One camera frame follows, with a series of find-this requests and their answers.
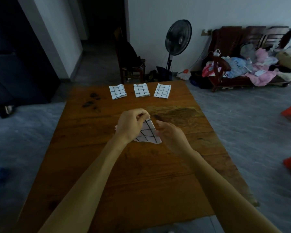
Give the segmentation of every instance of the fan pole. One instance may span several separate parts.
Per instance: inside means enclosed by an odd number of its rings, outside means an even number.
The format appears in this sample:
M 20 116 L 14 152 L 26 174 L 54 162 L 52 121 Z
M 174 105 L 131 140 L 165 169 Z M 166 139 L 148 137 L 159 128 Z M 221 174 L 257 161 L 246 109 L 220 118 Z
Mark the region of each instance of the fan pole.
M 170 71 L 171 61 L 172 61 L 172 55 L 169 53 L 168 61 L 167 61 L 167 71 L 168 72 Z

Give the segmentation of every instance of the wood grain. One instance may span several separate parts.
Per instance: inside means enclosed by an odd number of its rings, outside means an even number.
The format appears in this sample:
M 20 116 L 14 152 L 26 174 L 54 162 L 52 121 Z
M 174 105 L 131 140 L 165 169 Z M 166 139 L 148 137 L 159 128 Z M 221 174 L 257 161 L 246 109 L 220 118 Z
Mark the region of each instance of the wood grain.
M 256 205 L 246 182 L 182 81 L 170 84 L 168 99 L 112 100 L 108 87 L 71 92 L 19 218 L 24 232 L 37 232 L 58 203 L 114 134 L 120 114 L 142 107 L 183 129 L 192 148 Z M 151 95 L 157 83 L 148 83 Z M 83 106 L 91 101 L 90 106 Z M 207 198 L 183 160 L 164 144 L 131 142 L 109 176 L 89 232 L 122 232 L 213 215 Z

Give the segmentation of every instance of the person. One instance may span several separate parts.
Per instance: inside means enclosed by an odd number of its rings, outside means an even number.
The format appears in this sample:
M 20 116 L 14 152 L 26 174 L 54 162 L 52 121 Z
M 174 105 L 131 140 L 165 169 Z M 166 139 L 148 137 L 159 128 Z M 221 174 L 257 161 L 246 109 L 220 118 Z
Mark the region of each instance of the person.
M 86 233 L 95 214 L 110 172 L 128 143 L 140 133 L 150 118 L 144 109 L 121 114 L 114 136 L 59 203 L 39 233 Z M 280 232 L 236 189 L 218 174 L 171 123 L 157 121 L 158 136 L 173 153 L 181 156 L 194 171 L 225 232 Z

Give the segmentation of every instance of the black refrigerator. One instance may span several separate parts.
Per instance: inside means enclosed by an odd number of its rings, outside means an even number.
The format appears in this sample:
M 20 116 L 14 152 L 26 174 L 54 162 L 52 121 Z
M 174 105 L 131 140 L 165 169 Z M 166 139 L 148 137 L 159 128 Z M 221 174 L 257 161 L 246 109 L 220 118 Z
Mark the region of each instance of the black refrigerator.
M 0 106 L 50 102 L 60 84 L 17 0 L 0 0 Z

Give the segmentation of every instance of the tiled floor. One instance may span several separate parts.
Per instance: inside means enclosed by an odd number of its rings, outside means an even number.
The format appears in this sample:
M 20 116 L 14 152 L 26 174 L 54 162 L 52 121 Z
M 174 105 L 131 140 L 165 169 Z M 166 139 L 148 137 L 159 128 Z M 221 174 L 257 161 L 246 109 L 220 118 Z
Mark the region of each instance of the tiled floor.
M 75 82 L 63 83 L 51 104 L 17 108 L 0 119 L 0 166 L 12 172 L 0 188 L 0 232 L 15 222 L 43 160 L 70 88 L 118 85 L 112 44 L 86 45 Z M 187 83 L 213 129 L 239 168 L 258 208 L 281 231 L 291 233 L 291 174 L 282 160 L 291 156 L 291 122 L 280 112 L 291 105 L 291 86 L 234 89 L 211 93 Z M 223 232 L 215 216 L 141 232 Z

